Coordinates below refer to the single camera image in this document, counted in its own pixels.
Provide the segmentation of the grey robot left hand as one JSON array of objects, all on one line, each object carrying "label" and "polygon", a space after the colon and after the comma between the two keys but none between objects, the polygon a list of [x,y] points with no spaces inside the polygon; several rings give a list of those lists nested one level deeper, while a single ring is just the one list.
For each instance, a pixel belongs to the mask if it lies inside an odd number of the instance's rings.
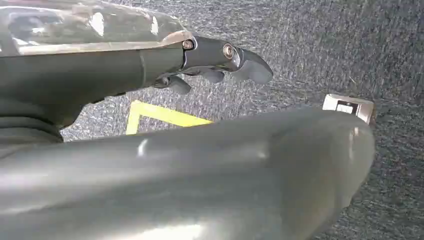
[{"label": "grey robot left hand", "polygon": [[266,83],[270,66],[172,15],[103,0],[0,3],[3,240],[309,240],[375,158],[372,101],[65,143],[83,107],[180,78]]}]

